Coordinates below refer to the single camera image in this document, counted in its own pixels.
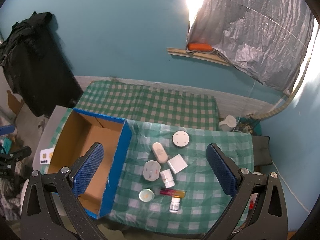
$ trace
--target green checkered tablecloth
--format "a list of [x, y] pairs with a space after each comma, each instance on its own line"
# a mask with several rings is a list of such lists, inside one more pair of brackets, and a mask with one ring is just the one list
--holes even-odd
[[[117, 81], [97, 81], [88, 86], [76, 108], [137, 120], [128, 120], [133, 132], [132, 141], [109, 215], [111, 220], [154, 232], [205, 233], [230, 200], [206, 163], [206, 146], [217, 143], [240, 167], [253, 170], [251, 136], [215, 131], [218, 112], [213, 97]], [[70, 112], [71, 109], [66, 112], [48, 147], [56, 145]], [[172, 134], [178, 129], [191, 136], [186, 148], [177, 149], [171, 144]], [[187, 192], [177, 214], [169, 213], [171, 198], [158, 194], [163, 186], [161, 179], [148, 182], [141, 176], [144, 163], [155, 160], [150, 147], [156, 141], [164, 145], [171, 157], [180, 153], [188, 163], [188, 167], [175, 176], [174, 188]], [[46, 166], [42, 165], [42, 173], [47, 171]], [[146, 187], [156, 194], [150, 203], [138, 199], [139, 191]]]

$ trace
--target cardboard box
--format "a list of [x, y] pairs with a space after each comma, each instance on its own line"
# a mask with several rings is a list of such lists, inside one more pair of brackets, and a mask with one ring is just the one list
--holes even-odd
[[86, 192], [78, 199], [91, 217], [105, 216], [112, 210], [131, 136], [124, 118], [74, 108], [60, 134], [48, 173], [70, 167], [93, 143], [101, 143], [104, 158]]

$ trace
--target metal bolt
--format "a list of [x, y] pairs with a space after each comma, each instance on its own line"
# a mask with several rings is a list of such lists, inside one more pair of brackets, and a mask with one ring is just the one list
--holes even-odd
[[69, 168], [68, 167], [63, 167], [61, 168], [61, 173], [67, 173], [69, 171]]
[[275, 172], [272, 172], [270, 175], [271, 175], [271, 177], [273, 177], [273, 178], [278, 178], [278, 174], [276, 174]]
[[241, 168], [241, 173], [243, 174], [248, 174], [249, 173], [249, 170], [247, 168]]
[[39, 174], [39, 171], [33, 171], [33, 172], [31, 173], [32, 177], [38, 176], [38, 174]]

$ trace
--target white cord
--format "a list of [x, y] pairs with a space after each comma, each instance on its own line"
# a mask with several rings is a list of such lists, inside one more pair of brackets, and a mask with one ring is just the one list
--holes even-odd
[[245, 109], [246, 109], [247, 106], [248, 106], [249, 99], [250, 99], [250, 95], [251, 95], [251, 93], [252, 93], [252, 90], [253, 90], [255, 84], [256, 84], [256, 81], [254, 81], [254, 83], [253, 83], [253, 86], [252, 86], [252, 88], [251, 88], [251, 90], [250, 90], [250, 92], [249, 92], [249, 95], [247, 96], [247, 98], [248, 98], [248, 99], [247, 99], [247, 102], [245, 103], [244, 108], [243, 108], [243, 110], [242, 110], [242, 113], [241, 113], [241, 115], [239, 116], [239, 118], [238, 118], [238, 120], [237, 120], [237, 123], [236, 123], [236, 126], [233, 128], [232, 132], [233, 132], [233, 131], [235, 130], [235, 128], [237, 127], [237, 125], [238, 125], [238, 123], [239, 123], [239, 121], [240, 121], [240, 118], [242, 117]]
[[277, 166], [275, 165], [275, 163], [274, 163], [273, 161], [272, 161], [272, 163], [273, 163], [274, 167], [276, 168], [278, 175], [279, 175], [280, 178], [283, 180], [284, 184], [287, 186], [287, 188], [289, 189], [289, 191], [291, 192], [291, 194], [292, 194], [292, 195], [294, 196], [294, 198], [298, 201], [298, 203], [303, 207], [303, 209], [304, 209], [305, 211], [307, 211], [308, 214], [309, 214], [309, 213], [310, 213], [310, 210], [308, 210], [308, 209], [302, 204], [302, 202], [297, 198], [297, 196], [296, 196], [296, 195], [293, 193], [293, 191], [290, 189], [289, 185], [285, 182], [284, 178], [281, 176], [281, 174], [280, 174]]

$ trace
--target white card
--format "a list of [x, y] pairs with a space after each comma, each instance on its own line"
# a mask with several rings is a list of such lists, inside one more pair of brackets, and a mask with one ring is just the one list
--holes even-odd
[[54, 148], [40, 151], [40, 164], [49, 164], [53, 155]]

